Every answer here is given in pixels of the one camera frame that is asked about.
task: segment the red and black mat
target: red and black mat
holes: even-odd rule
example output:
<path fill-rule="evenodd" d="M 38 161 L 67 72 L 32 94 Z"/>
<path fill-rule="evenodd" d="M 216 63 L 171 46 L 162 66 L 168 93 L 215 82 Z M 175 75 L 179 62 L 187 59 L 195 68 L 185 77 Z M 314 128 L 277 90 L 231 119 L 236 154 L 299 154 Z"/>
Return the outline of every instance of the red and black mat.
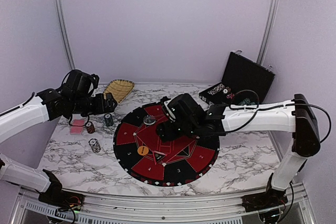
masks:
<path fill-rule="evenodd" d="M 143 123 L 147 115 L 155 117 L 155 124 Z M 155 186 L 180 186 L 202 177 L 217 159 L 218 136 L 206 140 L 182 136 L 164 143 L 155 132 L 164 121 L 167 118 L 159 103 L 144 105 L 126 115 L 113 139 L 119 164 L 132 177 Z"/>

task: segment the marble surface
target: marble surface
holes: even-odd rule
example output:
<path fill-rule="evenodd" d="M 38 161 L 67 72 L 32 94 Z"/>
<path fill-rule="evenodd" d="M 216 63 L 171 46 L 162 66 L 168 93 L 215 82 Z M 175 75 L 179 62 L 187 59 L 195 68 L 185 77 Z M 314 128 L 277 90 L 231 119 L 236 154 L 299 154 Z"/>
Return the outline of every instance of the marble surface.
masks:
<path fill-rule="evenodd" d="M 221 149 L 215 165 L 200 179 L 187 185 L 157 187 L 147 185 L 126 173 L 113 152 L 113 134 L 120 120 L 129 112 L 163 96 L 173 98 L 189 93 L 207 108 L 198 98 L 198 93 L 208 85 L 193 84 L 137 84 L 132 93 L 112 114 L 113 127 L 105 127 L 103 116 L 92 116 L 96 132 L 70 135 L 70 126 L 61 118 L 39 168 L 51 170 L 64 188 L 91 193 L 131 196 L 181 196 L 218 194 L 266 186 L 268 177 L 279 164 L 276 151 L 266 132 L 232 133 L 221 137 Z M 88 141 L 96 138 L 101 151 L 95 154 Z"/>

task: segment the vent grille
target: vent grille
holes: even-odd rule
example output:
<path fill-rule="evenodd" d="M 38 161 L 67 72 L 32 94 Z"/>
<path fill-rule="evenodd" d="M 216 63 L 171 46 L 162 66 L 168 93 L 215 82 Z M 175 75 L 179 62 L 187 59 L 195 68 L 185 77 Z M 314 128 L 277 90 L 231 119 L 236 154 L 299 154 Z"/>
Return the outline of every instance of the vent grille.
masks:
<path fill-rule="evenodd" d="M 72 212 L 58 212 L 57 207 L 45 205 L 40 202 L 35 201 L 27 201 L 26 209 L 38 212 L 42 215 L 47 215 L 50 217 L 54 217 L 60 220 L 72 220 L 73 215 Z M 111 220 L 108 218 L 99 218 L 99 217 L 89 217 L 87 215 L 82 214 L 81 212 L 76 213 L 76 222 L 77 224 L 148 224 L 147 222 L 138 222 L 138 221 L 123 221 L 120 222 L 118 220 Z M 223 219 L 214 221 L 200 221 L 200 222 L 184 222 L 183 224 L 243 224 L 241 217 Z"/>

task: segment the yellow basket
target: yellow basket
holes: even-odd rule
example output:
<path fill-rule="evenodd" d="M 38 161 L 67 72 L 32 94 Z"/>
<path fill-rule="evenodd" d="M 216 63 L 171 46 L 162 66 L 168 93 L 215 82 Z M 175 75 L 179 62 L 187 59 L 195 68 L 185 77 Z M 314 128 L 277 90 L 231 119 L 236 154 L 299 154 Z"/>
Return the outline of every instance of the yellow basket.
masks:
<path fill-rule="evenodd" d="M 134 82 L 128 80 L 113 80 L 104 90 L 104 94 L 112 93 L 117 103 L 121 103 L 134 89 Z"/>

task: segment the orange chip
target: orange chip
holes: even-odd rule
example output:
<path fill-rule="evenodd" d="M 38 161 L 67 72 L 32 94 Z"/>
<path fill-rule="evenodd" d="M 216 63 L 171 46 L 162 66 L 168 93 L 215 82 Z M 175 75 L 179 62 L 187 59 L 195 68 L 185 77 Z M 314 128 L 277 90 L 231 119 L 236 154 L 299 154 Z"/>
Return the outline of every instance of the orange chip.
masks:
<path fill-rule="evenodd" d="M 144 146 L 144 145 L 143 145 L 143 146 L 140 146 L 140 147 L 138 148 L 138 154 L 141 155 L 141 156 L 145 156 L 145 155 L 147 155 L 148 152 L 149 152 L 149 149 L 148 149 L 147 146 Z"/>

